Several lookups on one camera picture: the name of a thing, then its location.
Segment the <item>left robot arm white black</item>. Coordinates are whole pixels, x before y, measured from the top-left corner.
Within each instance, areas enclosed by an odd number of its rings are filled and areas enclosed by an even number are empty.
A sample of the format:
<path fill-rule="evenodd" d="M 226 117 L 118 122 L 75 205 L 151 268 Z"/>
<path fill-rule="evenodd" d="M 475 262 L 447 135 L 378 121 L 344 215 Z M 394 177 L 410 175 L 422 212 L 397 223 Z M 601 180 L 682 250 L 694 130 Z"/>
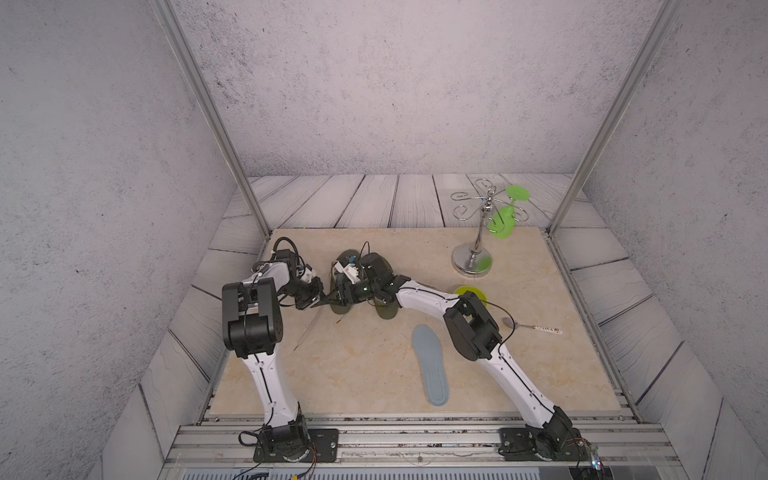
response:
<path fill-rule="evenodd" d="M 254 433 L 256 462 L 302 462 L 312 455 L 300 403 L 278 362 L 284 297 L 292 298 L 298 310 L 324 298 L 322 281 L 285 236 L 275 241 L 268 260 L 254 264 L 248 279 L 222 287 L 224 345 L 247 367 L 264 410 L 263 424 Z"/>

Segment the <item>olive green shoe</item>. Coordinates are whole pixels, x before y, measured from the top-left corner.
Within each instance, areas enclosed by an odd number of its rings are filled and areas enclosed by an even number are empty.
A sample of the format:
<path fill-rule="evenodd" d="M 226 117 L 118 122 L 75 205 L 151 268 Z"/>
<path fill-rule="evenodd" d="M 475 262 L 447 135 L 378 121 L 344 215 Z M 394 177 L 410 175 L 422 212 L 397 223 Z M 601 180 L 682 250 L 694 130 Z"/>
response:
<path fill-rule="evenodd" d="M 373 299 L 373 304 L 378 316 L 384 320 L 393 319 L 400 309 L 396 299 L 382 299 L 376 297 Z"/>
<path fill-rule="evenodd" d="M 331 266 L 330 306 L 332 311 L 337 315 L 345 315 L 348 313 L 352 306 L 359 300 L 359 294 L 356 292 L 356 288 L 360 286 L 361 279 L 359 283 L 352 284 L 343 275 L 338 274 L 334 270 L 334 265 L 337 260 L 341 260 L 345 263 L 347 260 L 350 260 L 352 256 L 356 257 L 355 263 L 358 267 L 357 261 L 359 260 L 360 253 L 354 249 L 348 249 L 342 252 Z"/>

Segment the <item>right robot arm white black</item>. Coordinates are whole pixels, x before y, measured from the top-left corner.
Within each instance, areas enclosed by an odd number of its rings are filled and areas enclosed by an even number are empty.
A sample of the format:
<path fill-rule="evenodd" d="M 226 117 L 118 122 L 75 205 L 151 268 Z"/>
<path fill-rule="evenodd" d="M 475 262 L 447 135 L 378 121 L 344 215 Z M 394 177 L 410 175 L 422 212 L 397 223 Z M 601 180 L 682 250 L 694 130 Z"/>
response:
<path fill-rule="evenodd" d="M 534 455 L 554 460 L 566 447 L 586 445 L 569 416 L 516 363 L 487 303 L 476 294 L 436 290 L 394 273 L 381 255 L 356 250 L 343 252 L 332 263 L 331 282 L 331 303 L 340 308 L 371 301 L 390 316 L 412 309 L 443 321 L 457 352 L 479 363 L 518 409 Z"/>

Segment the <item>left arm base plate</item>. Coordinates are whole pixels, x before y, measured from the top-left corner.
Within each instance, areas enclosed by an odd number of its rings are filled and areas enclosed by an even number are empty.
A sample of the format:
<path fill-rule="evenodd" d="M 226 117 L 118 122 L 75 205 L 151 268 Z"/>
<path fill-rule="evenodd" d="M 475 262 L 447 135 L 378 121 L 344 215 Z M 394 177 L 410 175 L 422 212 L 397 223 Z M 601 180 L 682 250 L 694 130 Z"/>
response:
<path fill-rule="evenodd" d="M 253 453 L 255 463 L 334 463 L 337 460 L 338 429 L 267 427 L 258 438 Z"/>

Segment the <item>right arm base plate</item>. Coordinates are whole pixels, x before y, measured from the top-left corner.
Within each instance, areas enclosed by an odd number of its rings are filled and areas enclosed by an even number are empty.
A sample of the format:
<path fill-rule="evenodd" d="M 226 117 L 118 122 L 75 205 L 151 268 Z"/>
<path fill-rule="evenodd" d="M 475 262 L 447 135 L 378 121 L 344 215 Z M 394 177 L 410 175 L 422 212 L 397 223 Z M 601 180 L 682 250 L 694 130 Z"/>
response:
<path fill-rule="evenodd" d="M 592 449 L 577 429 L 551 433 L 535 428 L 501 428 L 498 454 L 505 461 L 588 462 Z"/>

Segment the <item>grey-blue insole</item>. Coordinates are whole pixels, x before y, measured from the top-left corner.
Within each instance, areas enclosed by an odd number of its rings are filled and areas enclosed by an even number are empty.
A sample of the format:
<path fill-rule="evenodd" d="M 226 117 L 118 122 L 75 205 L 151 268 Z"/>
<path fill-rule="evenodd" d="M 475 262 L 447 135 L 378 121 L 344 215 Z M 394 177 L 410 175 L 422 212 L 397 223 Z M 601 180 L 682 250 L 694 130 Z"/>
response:
<path fill-rule="evenodd" d="M 429 326 L 419 324 L 412 332 L 411 343 L 419 363 L 427 401 L 433 406 L 445 405 L 450 390 L 439 338 Z"/>

